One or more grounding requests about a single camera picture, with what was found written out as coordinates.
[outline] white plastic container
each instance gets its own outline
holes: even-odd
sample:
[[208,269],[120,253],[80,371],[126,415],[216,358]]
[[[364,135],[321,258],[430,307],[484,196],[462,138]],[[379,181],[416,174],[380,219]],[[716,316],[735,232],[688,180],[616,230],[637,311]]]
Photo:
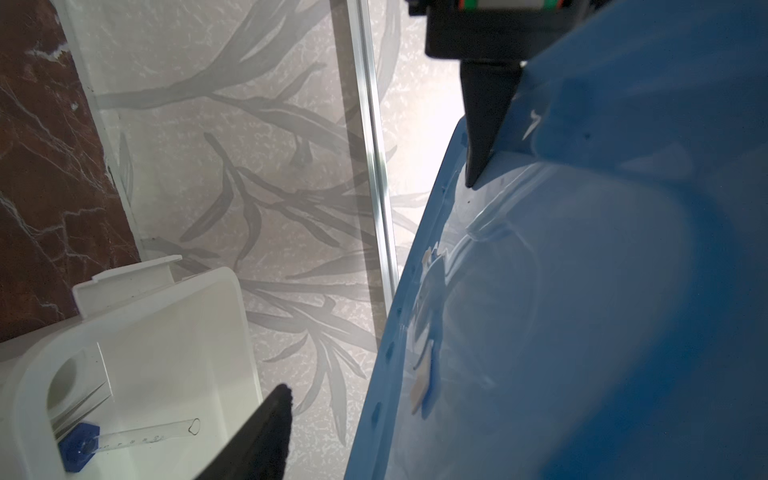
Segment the white plastic container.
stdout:
[[[100,273],[73,289],[80,317],[0,344],[0,476],[194,478],[256,410],[237,278],[220,268],[175,283],[170,263],[180,258]],[[55,396],[64,405],[53,406],[49,387],[68,361]],[[111,397],[85,419],[102,433],[199,418],[199,434],[100,452],[65,474],[49,416],[105,380]]]

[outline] aluminum strip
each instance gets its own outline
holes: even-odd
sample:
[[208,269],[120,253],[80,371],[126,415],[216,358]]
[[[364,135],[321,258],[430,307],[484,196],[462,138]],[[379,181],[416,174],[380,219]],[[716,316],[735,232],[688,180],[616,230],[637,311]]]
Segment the aluminum strip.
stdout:
[[389,185],[386,175],[386,155],[379,111],[379,90],[376,84],[371,23],[367,0],[347,0],[346,4],[349,10],[349,27],[352,32],[362,135],[366,144],[373,222],[376,225],[376,243],[379,248],[379,264],[384,288],[384,306],[389,314],[399,274],[395,235],[392,228],[392,208],[389,206]]

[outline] test tube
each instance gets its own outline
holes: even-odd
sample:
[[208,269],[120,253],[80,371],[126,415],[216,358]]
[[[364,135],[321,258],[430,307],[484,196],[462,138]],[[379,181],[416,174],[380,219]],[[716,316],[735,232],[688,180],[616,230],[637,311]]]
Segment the test tube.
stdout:
[[181,422],[155,425],[143,429],[99,435],[87,440],[81,452],[85,455],[124,449],[145,443],[157,443],[166,439],[195,436],[200,431],[200,419],[182,420]]

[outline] blue plastic bin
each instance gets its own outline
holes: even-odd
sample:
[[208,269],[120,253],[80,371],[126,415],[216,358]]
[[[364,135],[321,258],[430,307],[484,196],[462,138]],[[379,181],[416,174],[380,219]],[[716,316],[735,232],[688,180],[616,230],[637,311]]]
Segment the blue plastic bin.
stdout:
[[346,478],[768,477],[768,2],[616,1],[465,158],[460,121]]

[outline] marble wall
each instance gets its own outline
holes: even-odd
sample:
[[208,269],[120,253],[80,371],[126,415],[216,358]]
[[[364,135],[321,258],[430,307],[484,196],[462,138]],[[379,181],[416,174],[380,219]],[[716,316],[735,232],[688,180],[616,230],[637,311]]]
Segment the marble wall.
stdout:
[[55,9],[0,2],[0,341],[77,315],[74,285],[138,260]]

